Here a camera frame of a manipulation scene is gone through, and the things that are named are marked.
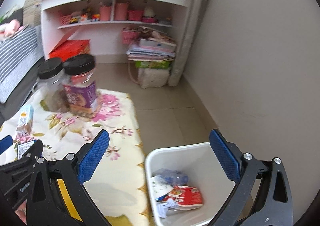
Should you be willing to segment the red snack bag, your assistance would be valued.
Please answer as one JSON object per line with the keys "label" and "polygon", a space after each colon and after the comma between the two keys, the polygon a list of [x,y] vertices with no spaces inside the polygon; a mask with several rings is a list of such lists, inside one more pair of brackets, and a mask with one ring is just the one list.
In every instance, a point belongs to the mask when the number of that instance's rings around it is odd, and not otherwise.
{"label": "red snack bag", "polygon": [[162,203],[168,204],[170,209],[193,210],[203,206],[203,199],[196,187],[175,186],[164,196]]}

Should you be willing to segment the clear plastic water bottle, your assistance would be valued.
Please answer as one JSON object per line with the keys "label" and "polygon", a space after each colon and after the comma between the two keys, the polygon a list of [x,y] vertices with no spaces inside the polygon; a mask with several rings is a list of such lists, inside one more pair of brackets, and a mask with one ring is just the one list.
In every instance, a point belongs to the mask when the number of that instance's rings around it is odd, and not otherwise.
{"label": "clear plastic water bottle", "polygon": [[185,173],[177,170],[159,169],[153,175],[159,182],[173,186],[187,185],[189,181]]}

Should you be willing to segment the white paper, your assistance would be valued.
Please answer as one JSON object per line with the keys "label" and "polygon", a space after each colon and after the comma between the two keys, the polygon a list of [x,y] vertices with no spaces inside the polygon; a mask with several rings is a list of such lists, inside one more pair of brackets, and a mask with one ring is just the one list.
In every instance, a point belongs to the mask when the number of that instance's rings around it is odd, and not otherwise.
{"label": "white paper", "polygon": [[178,212],[178,203],[169,198],[166,202],[158,202],[156,205],[157,214],[160,218],[167,218]]}

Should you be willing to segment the small white printed packet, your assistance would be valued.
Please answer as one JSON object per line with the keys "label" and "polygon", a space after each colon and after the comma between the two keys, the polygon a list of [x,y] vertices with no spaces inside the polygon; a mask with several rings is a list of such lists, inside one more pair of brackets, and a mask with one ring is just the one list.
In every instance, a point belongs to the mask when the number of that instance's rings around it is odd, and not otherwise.
{"label": "small white printed packet", "polygon": [[25,152],[35,143],[34,140],[17,146],[17,159],[21,159]]}

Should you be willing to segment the yellow paper wrapper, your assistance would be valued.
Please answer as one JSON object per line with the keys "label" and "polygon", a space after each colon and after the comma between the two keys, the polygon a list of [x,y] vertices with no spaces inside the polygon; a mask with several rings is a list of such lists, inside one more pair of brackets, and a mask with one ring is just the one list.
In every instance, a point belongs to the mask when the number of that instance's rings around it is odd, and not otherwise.
{"label": "yellow paper wrapper", "polygon": [[76,208],[70,198],[70,195],[67,191],[67,188],[66,188],[64,181],[62,179],[57,179],[57,183],[58,183],[61,195],[63,197],[63,201],[66,205],[67,211],[74,219],[77,219],[82,222],[82,219],[79,216],[79,214],[78,214],[78,212],[77,212],[77,210],[76,210]]}

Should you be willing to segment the small milk carton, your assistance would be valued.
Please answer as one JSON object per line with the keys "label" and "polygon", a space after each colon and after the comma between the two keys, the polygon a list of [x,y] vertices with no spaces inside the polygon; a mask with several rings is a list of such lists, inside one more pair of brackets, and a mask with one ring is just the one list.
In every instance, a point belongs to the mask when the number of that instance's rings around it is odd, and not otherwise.
{"label": "small milk carton", "polygon": [[16,131],[20,136],[25,136],[31,133],[31,128],[33,124],[33,114],[34,109],[31,105],[24,105],[19,110]]}

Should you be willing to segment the purple label snack jar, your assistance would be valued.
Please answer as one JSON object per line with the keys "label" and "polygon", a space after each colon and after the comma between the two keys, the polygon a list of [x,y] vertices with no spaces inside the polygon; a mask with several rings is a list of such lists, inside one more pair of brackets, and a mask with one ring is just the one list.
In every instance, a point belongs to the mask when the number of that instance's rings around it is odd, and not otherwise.
{"label": "purple label snack jar", "polygon": [[78,116],[93,118],[100,106],[94,78],[95,58],[79,54],[63,63],[65,77],[62,85],[70,111]]}

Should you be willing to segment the floral tablecloth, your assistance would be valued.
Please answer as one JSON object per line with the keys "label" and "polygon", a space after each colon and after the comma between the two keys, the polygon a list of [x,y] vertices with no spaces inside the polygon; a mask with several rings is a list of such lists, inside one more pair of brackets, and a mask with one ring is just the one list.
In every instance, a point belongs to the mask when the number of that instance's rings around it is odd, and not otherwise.
{"label": "floral tablecloth", "polygon": [[35,93],[1,126],[1,225],[149,225],[145,156],[126,93],[91,118]]}

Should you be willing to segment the clear jar black lid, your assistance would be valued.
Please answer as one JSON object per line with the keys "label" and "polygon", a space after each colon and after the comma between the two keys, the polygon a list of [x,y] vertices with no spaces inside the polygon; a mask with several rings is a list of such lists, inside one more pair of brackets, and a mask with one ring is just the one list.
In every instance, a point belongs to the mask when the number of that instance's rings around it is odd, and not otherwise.
{"label": "clear jar black lid", "polygon": [[37,90],[51,112],[66,113],[69,111],[67,96],[62,84],[64,78],[65,73],[60,58],[50,58],[41,63],[37,69]]}

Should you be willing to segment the striped sofa cushion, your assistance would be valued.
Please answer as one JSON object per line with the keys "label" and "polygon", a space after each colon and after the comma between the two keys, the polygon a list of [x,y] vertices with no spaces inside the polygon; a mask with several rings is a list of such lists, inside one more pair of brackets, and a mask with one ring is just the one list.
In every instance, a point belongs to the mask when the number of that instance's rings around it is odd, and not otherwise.
{"label": "striped sofa cushion", "polygon": [[1,103],[44,56],[41,27],[25,27],[1,43]]}

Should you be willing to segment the red gift box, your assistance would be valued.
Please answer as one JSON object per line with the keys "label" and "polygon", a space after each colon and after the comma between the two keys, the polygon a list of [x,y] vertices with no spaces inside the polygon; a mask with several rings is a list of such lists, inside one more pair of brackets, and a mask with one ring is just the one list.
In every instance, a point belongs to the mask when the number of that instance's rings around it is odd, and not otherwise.
{"label": "red gift box", "polygon": [[90,40],[67,40],[49,53],[49,58],[59,58],[62,62],[80,54],[90,54]]}

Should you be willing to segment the white shelf unit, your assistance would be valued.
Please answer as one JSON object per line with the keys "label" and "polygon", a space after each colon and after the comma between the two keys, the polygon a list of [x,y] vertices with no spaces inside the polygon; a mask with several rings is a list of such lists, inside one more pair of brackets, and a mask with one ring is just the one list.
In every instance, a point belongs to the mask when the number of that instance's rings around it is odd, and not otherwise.
{"label": "white shelf unit", "polygon": [[181,45],[194,0],[42,0],[45,58],[64,41],[89,40],[100,63],[126,60],[124,28],[163,31]]}

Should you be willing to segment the stack of folded textiles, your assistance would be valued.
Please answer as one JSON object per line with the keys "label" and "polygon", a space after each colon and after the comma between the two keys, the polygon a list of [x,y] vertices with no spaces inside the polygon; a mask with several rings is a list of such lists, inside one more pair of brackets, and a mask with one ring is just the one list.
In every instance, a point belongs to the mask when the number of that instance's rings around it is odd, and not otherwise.
{"label": "stack of folded textiles", "polygon": [[121,39],[124,45],[128,45],[126,55],[130,61],[172,62],[176,58],[175,40],[156,29],[127,27],[121,31]]}

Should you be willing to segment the pink storage bucket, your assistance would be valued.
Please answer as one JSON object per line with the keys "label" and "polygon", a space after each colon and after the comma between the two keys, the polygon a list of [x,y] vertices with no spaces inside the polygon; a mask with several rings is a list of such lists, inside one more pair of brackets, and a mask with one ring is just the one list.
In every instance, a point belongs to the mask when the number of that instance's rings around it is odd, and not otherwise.
{"label": "pink storage bucket", "polygon": [[126,21],[128,10],[129,10],[129,2],[126,3],[116,3],[115,11],[114,11],[114,20],[115,21]]}

